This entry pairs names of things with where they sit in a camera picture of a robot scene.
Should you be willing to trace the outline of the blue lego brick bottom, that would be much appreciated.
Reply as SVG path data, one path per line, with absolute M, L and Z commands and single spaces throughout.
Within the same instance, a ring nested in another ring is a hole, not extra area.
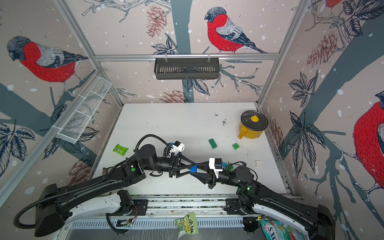
M 191 169 L 190 169 L 190 172 L 191 173 L 196 173 L 197 172 L 197 165 L 195 165 L 195 166 L 193 166 L 193 167 L 191 167 Z

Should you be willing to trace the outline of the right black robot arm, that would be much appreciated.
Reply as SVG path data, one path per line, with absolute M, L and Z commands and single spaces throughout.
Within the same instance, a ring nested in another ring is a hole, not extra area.
M 237 198 L 227 199 L 229 215 L 262 215 L 298 230 L 310 240 L 334 240 L 336 224 L 330 210 L 299 203 L 280 195 L 257 181 L 257 174 L 244 162 L 224 165 L 221 159 L 197 164 L 190 174 L 213 189 L 216 184 L 237 187 Z

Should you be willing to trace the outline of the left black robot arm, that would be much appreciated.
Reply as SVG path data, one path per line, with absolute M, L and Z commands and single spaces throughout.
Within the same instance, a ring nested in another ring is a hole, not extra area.
M 182 177 L 196 163 L 182 155 L 183 149 L 175 144 L 166 146 L 164 155 L 158 157 L 153 145 L 135 148 L 134 154 L 113 166 L 106 174 L 83 183 L 58 188 L 46 187 L 38 201 L 24 207 L 14 218 L 18 229 L 33 229 L 36 237 L 56 232 L 64 225 L 84 216 L 101 214 L 117 234 L 112 216 L 137 216 L 146 213 L 147 203 L 135 203 L 126 189 L 146 178 L 145 171 L 169 173 L 170 177 Z

